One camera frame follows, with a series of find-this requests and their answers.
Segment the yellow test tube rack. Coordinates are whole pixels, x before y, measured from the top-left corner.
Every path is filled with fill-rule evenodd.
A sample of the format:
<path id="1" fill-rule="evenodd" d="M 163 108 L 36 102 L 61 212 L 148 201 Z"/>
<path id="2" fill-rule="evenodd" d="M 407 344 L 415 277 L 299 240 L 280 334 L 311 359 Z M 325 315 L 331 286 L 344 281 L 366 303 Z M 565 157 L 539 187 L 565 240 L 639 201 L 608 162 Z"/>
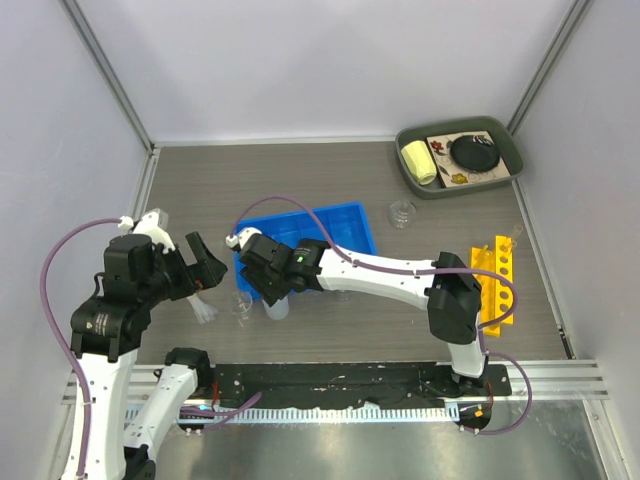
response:
<path id="1" fill-rule="evenodd" d="M 490 271 L 506 278 L 514 280 L 513 251 L 506 251 L 507 236 L 496 235 L 494 244 L 489 246 L 493 251 L 490 258 L 481 259 L 479 252 L 483 246 L 470 248 L 470 267 Z M 499 280 L 484 275 L 476 275 L 482 287 L 480 322 L 488 322 L 503 315 L 513 304 L 511 290 Z"/>

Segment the blue divided plastic bin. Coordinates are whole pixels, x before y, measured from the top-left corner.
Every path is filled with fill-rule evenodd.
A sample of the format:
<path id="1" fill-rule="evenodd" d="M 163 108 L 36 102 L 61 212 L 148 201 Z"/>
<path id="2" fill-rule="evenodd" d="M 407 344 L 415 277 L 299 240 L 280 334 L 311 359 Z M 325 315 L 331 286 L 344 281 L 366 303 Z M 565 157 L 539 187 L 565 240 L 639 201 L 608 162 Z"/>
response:
<path id="1" fill-rule="evenodd" d="M 313 209 L 329 237 L 343 250 L 376 255 L 373 234 L 362 203 L 351 202 Z M 303 210 L 246 218 L 238 230 L 253 227 L 277 243 L 295 250 L 311 240 L 327 243 L 317 223 Z"/>

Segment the red cap wash bottle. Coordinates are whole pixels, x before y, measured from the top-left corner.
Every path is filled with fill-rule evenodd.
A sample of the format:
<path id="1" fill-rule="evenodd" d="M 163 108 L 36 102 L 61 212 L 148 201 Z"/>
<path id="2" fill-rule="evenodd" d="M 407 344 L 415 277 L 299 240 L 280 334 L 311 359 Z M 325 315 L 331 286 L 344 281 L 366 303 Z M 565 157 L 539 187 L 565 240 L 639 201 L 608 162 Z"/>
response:
<path id="1" fill-rule="evenodd" d="M 289 315 L 289 300 L 285 296 L 283 299 L 277 300 L 273 305 L 269 305 L 262 300 L 266 315 L 274 321 L 284 320 Z"/>

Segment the clear glass test tube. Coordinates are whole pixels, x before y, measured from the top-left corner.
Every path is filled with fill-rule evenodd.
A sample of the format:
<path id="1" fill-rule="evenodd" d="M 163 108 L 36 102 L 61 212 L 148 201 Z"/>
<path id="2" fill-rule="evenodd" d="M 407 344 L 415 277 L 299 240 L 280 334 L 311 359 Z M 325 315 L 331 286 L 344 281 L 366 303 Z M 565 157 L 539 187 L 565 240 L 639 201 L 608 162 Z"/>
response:
<path id="1" fill-rule="evenodd" d="M 507 236 L 506 241 L 506 251 L 511 252 L 517 246 L 517 239 L 523 233 L 524 227 L 520 224 L 517 224 L 513 227 L 510 234 Z"/>

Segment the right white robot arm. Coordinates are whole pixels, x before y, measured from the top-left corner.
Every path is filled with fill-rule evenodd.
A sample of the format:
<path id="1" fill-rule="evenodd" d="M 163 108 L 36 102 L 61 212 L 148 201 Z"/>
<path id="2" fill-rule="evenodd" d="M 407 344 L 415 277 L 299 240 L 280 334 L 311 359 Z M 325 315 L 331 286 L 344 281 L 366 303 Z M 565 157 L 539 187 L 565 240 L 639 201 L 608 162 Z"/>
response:
<path id="1" fill-rule="evenodd" d="M 430 262 L 354 252 L 328 241 L 302 239 L 291 248 L 249 227 L 229 236 L 240 275 L 268 307 L 292 292 L 352 291 L 397 300 L 427 314 L 431 335 L 447 344 L 451 380 L 472 395 L 488 381 L 479 340 L 481 286 L 460 258 L 443 252 Z"/>

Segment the clear glass flask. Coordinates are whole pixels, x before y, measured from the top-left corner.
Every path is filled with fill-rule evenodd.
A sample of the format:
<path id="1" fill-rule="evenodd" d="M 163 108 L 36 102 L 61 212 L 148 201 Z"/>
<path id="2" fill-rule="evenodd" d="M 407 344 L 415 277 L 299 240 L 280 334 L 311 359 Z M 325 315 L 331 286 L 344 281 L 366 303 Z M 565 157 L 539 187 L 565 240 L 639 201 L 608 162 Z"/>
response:
<path id="1" fill-rule="evenodd" d="M 397 200 L 387 208 L 386 218 L 396 229 L 409 228 L 417 218 L 417 208 L 409 200 Z"/>

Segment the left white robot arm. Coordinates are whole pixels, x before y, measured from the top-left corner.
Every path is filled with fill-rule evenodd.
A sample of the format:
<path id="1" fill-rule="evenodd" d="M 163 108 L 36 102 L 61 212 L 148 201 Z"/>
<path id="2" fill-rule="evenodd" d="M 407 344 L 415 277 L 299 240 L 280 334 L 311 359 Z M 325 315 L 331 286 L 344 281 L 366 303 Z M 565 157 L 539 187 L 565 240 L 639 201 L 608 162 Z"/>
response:
<path id="1" fill-rule="evenodd" d="M 152 310 L 217 286 L 227 272 L 199 233 L 186 239 L 192 265 L 158 235 L 113 238 L 94 293 L 71 317 L 71 352 L 82 374 L 67 465 L 82 468 L 83 479 L 154 478 L 159 448 L 181 406 L 212 389 L 207 352 L 176 347 L 142 410 L 125 422 L 129 382 Z"/>

